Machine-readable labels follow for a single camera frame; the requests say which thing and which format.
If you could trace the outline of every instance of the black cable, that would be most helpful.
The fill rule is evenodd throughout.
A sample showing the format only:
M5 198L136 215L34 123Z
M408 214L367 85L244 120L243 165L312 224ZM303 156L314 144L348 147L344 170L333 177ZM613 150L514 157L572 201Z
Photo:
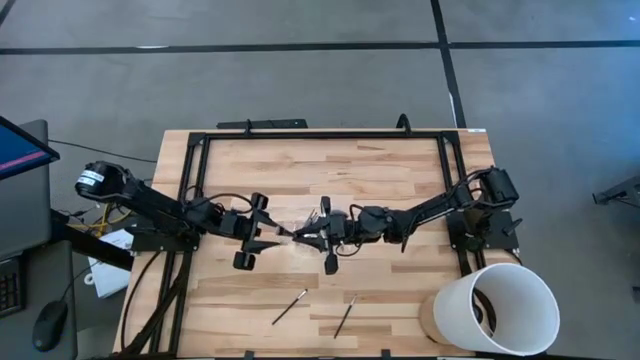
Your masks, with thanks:
M522 260L520 260L520 256L516 255L513 250L511 249L504 249L504 251L506 251L509 255L511 255L511 257L513 257L518 264L522 265Z
M124 314L122 315L122 326L120 328L120 350L121 351L122 351L122 349L125 348L125 346L124 346L124 331L125 331L126 325L127 325L127 315L129 315L129 306L131 306L131 299L133 299L133 295L136 293L136 290L138 289L138 285L140 285L140 280L142 280L142 277L144 276L144 274L149 269L149 266L151 266L151 264L153 264L153 261L158 257L158 255L160 255L159 251L156 252L155 254L153 254L151 259L149 259L149 261L144 265L144 267L142 268L142 271L140 272L140 276L138 276L138 279L136 280L136 283L133 285L133 289L131 289L131 295L129 295L129 298L127 299L127 304L124 306Z
M80 277L80 275L84 274L87 270L91 269L92 267L94 267L95 265L98 264L102 264L101 261L96 261L93 263L93 265L89 265L86 268L84 268L82 271L80 271L76 276L73 277L73 279L69 282L69 285L67 285L67 288L64 289L64 292L62 293L62 297L60 298L60 300L64 300L64 297L67 295L67 291L69 291L69 289L71 289L71 285L73 285L73 283Z
M56 143L56 144L62 144L62 145L73 146L73 147L77 147L77 148L85 149L85 150L91 150L91 151L95 151L95 152L99 152L99 153L103 153L103 154L107 154L107 155L111 155L111 156L121 157L121 158L123 158L123 159L129 159L129 160L135 160L135 161L142 161L142 162L147 162L147 163L152 163L152 164L157 163L157 161L156 161L156 160L147 160L147 159L141 159L141 158L137 158L137 157L133 157L133 156L127 156L127 155L116 154L116 153L112 153L112 152L109 152L109 151L100 150L100 149L95 149L95 148L92 148L92 147L89 147L89 146L84 146L84 145L74 144L74 143L70 143L70 142L66 142L66 141L51 140L51 139L49 139L49 142Z
M202 204L204 204L206 202L209 202L209 201L211 201L213 199L217 199L217 198L220 198L220 197L226 197L226 196L233 197L233 198L236 198L236 199L240 199L240 200L246 202L247 204L249 204L249 209L247 209L247 210L243 210L243 211L236 210L236 212L238 214L247 214L247 213L250 213L251 211L253 211L253 204L251 203L251 200L247 199L246 197L244 197L242 195L234 194L234 193L220 193L220 194L216 194L216 195L212 195L212 196L206 197L204 199L201 199L200 201L197 201L197 202L189 204L186 207L186 210L194 208L194 207L198 207L198 206L200 206L200 205L202 205Z

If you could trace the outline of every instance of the black metal frame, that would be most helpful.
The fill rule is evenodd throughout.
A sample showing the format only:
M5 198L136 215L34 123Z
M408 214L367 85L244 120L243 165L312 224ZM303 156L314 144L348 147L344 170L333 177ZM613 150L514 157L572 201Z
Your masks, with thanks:
M440 164L442 168L443 179L446 190L453 186L453 178L449 167L449 159L446 151L447 143L452 146L454 158L456 160L456 169L459 176L465 176L464 160L462 158L462 149L460 147L460 137L456 130L443 131L415 131L411 128L406 115L402 114L396 124L397 130L389 131L252 131L251 123L247 123L244 131L238 132L216 132L216 133L190 133L185 154L185 162L182 169L182 178L180 179L180 189L178 192L179 200L186 200L186 192L189 188L195 188L199 196L202 196L202 188L204 187L204 178L207 170L207 159L210 153L211 142L214 140L258 140L258 139L433 139L438 144L438 152ZM196 146L201 146L200 163L196 175L195 185L189 186L189 174L193 165L193 155ZM451 238L452 247L455 248L454 238ZM461 266L462 275L471 272L467 262L467 252L461 248L458 249L458 259ZM165 267L160 284L160 293L158 304L162 301L171 285L171 275L175 264L175 252L167 253ZM187 252L183 255L183 262L187 262L186 267L190 270L192 253ZM186 287L178 294L176 298L176 307L173 316L173 324L171 328L169 353L177 353L178 342L180 339L180 331L182 327L182 318L184 314L184 304L186 300ZM160 343L160 333L162 331L162 323L155 329L151 338L149 352L158 352Z
M105 264L131 271L133 256L128 250L111 245L95 236L67 225L68 216L51 209L51 242L67 240L74 252L95 258Z

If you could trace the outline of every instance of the wooden table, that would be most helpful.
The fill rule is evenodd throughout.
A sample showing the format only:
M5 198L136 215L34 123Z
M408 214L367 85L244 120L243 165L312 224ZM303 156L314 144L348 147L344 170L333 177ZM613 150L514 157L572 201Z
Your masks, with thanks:
M153 188L169 196L178 193L188 133L167 131L160 149ZM467 172L493 165L485 132L460 130L460 140ZM198 158L196 153L191 179ZM457 179L452 153L449 159ZM432 139L215 140L205 185L205 195L257 191L269 196L271 217L287 227L299 227L319 208L321 195L331 197L334 209L346 210L351 203L405 209L444 191ZM243 206L221 200L227 208ZM269 232L262 239L285 240ZM291 242L258 255L254 271L236 270L232 259L239 245L212 235L202 239L191 268L179 356L243 356L245 350L256 356L378 356L381 349L394 355L470 354L430 341L418 324L425 298L460 276L444 219L420 227L404 254L399 245L367 244L356 256L340 258L340 270L332 276L324 275L325 255ZM513 262L503 251L485 255L488 264ZM136 258L130 285L150 257ZM127 343L156 306L163 265L164 254L132 300ZM308 294L272 326L305 288ZM334 339L355 294L356 305ZM172 318L170 309L161 350L168 346Z

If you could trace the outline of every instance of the computer monitor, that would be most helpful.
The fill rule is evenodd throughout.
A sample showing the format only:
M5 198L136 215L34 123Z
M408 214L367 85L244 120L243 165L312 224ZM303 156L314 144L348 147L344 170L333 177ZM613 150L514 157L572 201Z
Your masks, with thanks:
M60 159L60 155L0 116L0 180Z

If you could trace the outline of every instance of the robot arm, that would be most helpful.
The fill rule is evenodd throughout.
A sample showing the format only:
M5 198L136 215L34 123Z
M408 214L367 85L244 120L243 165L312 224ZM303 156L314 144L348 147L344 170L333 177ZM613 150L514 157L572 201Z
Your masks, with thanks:
M472 181L478 180L480 187L469 188ZM473 192L481 192L475 199ZM517 200L518 193L506 171L494 167L475 171L455 184L449 191L437 195L408 210L393 210L380 206L350 206L351 219L342 212L331 211L330 199L321 200L321 216L312 224L294 232L293 241L312 246L320 252L327 251L325 272L330 275L338 270L337 256L341 255L334 247L352 244L359 250L363 244L384 242L401 244L404 252L409 236L418 226L453 211L473 214L474 236L482 236L491 214L510 208ZM353 216L353 208L360 209L358 218Z
M127 207L151 223L151 226L127 229L134 235L133 250L193 251L197 249L202 235L210 233L241 240L241 251L236 253L234 267L252 270L255 264L253 254L280 245L255 239L260 235L259 223L290 234L264 211L269 199L259 193L254 193L250 201L247 199L251 209L245 212L226 210L222 205L209 201L211 198L202 196L181 203L151 189L122 166L104 161L88 164L75 189L84 198Z

